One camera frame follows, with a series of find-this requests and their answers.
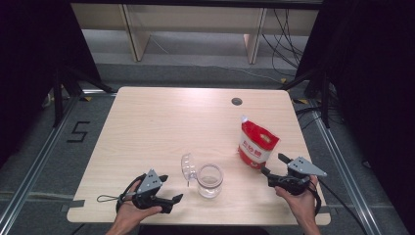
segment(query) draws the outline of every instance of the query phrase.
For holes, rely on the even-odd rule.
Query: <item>wooden tabletop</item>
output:
[[[239,98],[242,105],[232,104]],[[153,168],[168,175],[158,197],[184,194],[170,214],[156,214],[148,224],[297,224],[287,203],[267,186],[258,170],[239,157],[241,116],[276,134],[281,141],[267,167],[285,175],[278,153],[310,160],[290,97],[281,90],[123,87],[113,106],[85,170],[71,208],[71,222],[113,222],[116,201],[98,203],[100,195],[118,196],[137,176]],[[222,192],[214,199],[198,194],[197,182],[188,187],[181,157],[191,153],[197,166],[216,164],[224,172]],[[318,187],[325,206],[324,197]],[[317,224],[330,222],[328,213]]]

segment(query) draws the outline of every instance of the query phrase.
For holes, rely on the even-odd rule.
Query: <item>gray carpet floor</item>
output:
[[[104,83],[112,88],[132,85],[277,89],[283,77],[270,68],[246,68],[247,71],[259,74],[261,77],[245,71],[218,67],[97,63],[97,68]],[[295,73],[294,70],[282,69],[282,71]],[[81,85],[85,89],[94,88],[88,83],[81,82]],[[306,82],[291,89],[291,97],[294,100],[304,98],[305,86]],[[76,192],[114,99],[114,96],[97,95],[90,101],[79,99],[76,102],[51,156],[31,189],[9,234],[71,234],[80,225],[67,221],[67,207]],[[293,105],[296,110],[309,107],[308,104]],[[382,233],[408,234],[376,176],[370,168],[362,165],[364,156],[347,129],[335,99],[332,99],[329,114],[331,131]],[[1,210],[8,206],[13,192],[18,190],[41,151],[49,133],[53,130],[53,120],[52,105],[46,107],[36,117],[36,122],[27,132],[20,150],[0,169]],[[70,143],[68,140],[79,139],[79,135],[71,133],[78,121],[89,121],[88,124],[81,125],[82,131],[87,131],[87,135],[83,142]],[[312,161],[330,175],[325,179],[325,183],[355,212],[344,182],[318,129],[317,120],[312,113],[306,113],[299,116],[299,123]],[[325,188],[322,189],[332,216],[329,225],[320,227],[322,233],[363,234],[341,203]],[[106,223],[86,224],[76,234],[104,234],[109,226],[110,224]],[[271,235],[302,234],[297,226],[265,227],[265,229]]]

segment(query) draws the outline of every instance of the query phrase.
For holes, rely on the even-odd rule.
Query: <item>human hand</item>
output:
[[[135,182],[129,189],[129,192],[133,192],[139,183],[140,180]],[[107,232],[107,235],[127,234],[138,226],[144,218],[161,211],[162,207],[152,207],[140,210],[137,209],[131,201],[126,201],[119,207],[113,226]]]
[[[309,187],[311,187],[311,190],[316,190],[315,187],[317,187],[318,183],[317,176],[310,175],[310,181]],[[291,212],[297,219],[297,223],[301,226],[304,234],[320,234],[320,230],[315,223],[315,198],[310,191],[305,190],[302,194],[294,196],[285,189],[276,186],[275,193],[287,201]]]

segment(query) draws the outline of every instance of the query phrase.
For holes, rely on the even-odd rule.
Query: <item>red package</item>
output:
[[[280,139],[247,117],[242,118],[242,135],[238,152],[250,167],[261,169]]]

